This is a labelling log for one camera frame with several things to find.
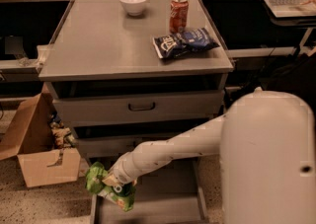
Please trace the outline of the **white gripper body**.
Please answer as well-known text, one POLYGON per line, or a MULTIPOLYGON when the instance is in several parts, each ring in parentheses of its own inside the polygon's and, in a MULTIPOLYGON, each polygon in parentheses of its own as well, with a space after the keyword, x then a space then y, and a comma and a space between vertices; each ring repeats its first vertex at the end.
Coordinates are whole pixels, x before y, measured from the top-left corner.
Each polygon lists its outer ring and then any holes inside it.
POLYGON ((127 152, 121 155, 110 168, 110 173, 119 185, 127 185, 138 178, 138 170, 134 166, 132 153, 127 152))

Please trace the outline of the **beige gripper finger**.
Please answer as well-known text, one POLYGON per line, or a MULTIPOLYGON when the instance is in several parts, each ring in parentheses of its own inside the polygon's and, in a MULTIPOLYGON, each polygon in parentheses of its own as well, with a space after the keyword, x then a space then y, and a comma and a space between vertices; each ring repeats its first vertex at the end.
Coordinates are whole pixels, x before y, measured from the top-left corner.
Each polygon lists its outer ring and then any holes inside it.
POLYGON ((102 182, 109 187, 121 187, 122 183, 115 177, 114 174, 108 174, 103 179, 102 182))

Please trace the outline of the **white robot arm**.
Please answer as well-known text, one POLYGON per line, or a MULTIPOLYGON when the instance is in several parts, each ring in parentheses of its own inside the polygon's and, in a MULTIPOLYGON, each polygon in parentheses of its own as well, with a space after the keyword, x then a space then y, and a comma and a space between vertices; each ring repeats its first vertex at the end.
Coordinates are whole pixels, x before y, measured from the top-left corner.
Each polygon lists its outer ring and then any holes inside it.
POLYGON ((215 119, 120 156, 104 183, 123 187, 174 160, 217 154, 224 224, 316 224, 315 119, 301 98, 255 91, 215 119))

